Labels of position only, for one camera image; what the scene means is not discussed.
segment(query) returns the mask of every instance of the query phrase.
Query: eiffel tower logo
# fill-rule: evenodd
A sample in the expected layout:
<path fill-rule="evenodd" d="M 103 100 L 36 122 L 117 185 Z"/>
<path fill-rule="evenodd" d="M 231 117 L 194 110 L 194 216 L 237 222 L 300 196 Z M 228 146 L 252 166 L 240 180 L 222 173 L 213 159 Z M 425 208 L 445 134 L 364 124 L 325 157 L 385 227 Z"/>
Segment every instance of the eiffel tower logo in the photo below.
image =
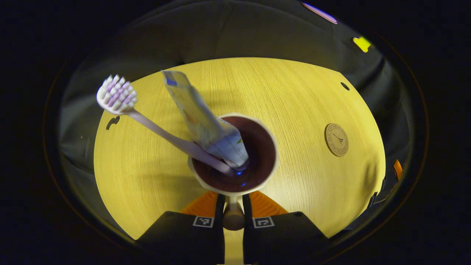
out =
<path fill-rule="evenodd" d="M 337 139 L 339 139 L 339 141 L 340 141 L 340 144 L 342 144 L 342 143 L 343 143 L 343 139 L 340 139 L 340 138 L 339 138 L 337 135 L 335 135 L 335 134 L 333 134 L 333 133 L 332 133 L 332 135 L 333 135 L 333 136 L 335 136 L 335 137 L 337 137 Z"/>

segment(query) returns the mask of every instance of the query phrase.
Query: toothbrush head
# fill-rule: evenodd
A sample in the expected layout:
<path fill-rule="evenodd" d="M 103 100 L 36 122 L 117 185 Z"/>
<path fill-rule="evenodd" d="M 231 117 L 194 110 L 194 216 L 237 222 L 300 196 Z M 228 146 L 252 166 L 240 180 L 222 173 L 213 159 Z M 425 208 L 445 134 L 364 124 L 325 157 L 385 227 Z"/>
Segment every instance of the toothbrush head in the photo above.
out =
<path fill-rule="evenodd" d="M 97 102 L 104 110 L 114 115 L 123 115 L 134 108 L 137 92 L 124 77 L 111 75 L 103 81 L 97 93 Z"/>

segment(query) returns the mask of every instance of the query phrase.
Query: yellow sticker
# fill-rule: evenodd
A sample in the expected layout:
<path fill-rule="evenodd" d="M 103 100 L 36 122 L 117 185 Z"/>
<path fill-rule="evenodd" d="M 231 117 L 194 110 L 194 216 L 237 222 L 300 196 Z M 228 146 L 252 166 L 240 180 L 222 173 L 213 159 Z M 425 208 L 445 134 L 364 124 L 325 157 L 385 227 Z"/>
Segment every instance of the yellow sticker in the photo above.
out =
<path fill-rule="evenodd" d="M 371 46 L 371 43 L 364 37 L 353 38 L 353 42 L 363 51 L 368 52 L 368 48 Z"/>

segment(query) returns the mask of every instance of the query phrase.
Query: wood grain surface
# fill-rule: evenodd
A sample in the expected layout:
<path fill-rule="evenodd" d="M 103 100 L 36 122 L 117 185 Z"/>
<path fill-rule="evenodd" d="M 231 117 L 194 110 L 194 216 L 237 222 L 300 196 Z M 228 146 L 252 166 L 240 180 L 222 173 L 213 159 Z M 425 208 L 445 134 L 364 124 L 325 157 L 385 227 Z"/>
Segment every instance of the wood grain surface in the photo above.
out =
<path fill-rule="evenodd" d="M 280 165 L 261 191 L 289 212 L 304 212 L 327 237 L 351 223 L 380 190 L 385 174 L 380 132 L 361 96 L 340 73 L 273 58 L 216 59 L 169 70 L 184 72 L 215 115 L 245 114 L 272 131 Z M 132 85 L 138 111 L 190 139 L 162 73 Z M 113 218 L 138 239 L 164 211 L 180 211 L 206 190 L 192 176 L 186 154 L 128 116 L 106 130 L 114 117 L 104 112 L 101 118 L 95 176 Z M 325 127 L 330 123 L 347 134 L 349 149 L 342 157 L 327 147 Z M 226 264 L 242 264 L 243 230 L 224 234 Z"/>

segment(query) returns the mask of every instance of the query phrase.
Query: coaster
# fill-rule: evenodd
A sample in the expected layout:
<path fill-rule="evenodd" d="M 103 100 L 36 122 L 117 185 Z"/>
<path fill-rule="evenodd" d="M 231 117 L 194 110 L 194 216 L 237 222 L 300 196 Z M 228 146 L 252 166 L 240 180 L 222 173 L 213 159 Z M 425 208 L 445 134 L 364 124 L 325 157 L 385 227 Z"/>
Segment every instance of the coaster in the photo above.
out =
<path fill-rule="evenodd" d="M 329 150 L 336 156 L 342 157 L 349 150 L 347 134 L 338 124 L 328 124 L 325 128 L 325 142 Z"/>

